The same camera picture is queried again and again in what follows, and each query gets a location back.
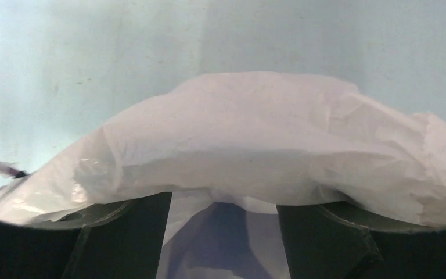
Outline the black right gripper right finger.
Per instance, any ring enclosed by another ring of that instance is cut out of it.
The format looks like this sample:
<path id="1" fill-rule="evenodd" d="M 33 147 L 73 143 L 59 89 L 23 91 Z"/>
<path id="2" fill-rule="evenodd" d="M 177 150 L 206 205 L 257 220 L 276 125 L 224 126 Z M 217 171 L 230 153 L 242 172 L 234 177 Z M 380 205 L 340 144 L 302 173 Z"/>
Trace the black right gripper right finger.
<path id="1" fill-rule="evenodd" d="M 278 206 L 292 278 L 446 278 L 446 227 L 376 215 L 346 202 Z"/>

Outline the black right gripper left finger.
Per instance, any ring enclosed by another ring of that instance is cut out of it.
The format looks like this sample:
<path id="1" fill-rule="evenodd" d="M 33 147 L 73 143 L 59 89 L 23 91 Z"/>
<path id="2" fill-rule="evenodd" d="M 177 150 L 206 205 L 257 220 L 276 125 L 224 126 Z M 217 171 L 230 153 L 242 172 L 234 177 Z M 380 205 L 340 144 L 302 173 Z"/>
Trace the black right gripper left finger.
<path id="1" fill-rule="evenodd" d="M 155 278 L 170 203 L 165 192 L 56 222 L 0 221 L 0 278 Z"/>

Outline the translucent yellowish plastic trash bag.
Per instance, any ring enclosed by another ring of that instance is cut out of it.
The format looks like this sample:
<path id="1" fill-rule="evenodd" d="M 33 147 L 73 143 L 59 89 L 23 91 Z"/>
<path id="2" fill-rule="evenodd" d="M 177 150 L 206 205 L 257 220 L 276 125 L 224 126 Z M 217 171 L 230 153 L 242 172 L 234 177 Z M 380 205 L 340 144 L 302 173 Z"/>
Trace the translucent yellowish plastic trash bag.
<path id="1" fill-rule="evenodd" d="M 346 202 L 446 227 L 446 122 L 331 77 L 206 74 L 146 99 L 27 174 L 0 162 L 0 221 L 56 222 L 171 194 L 155 278 L 292 278 L 278 206 Z"/>

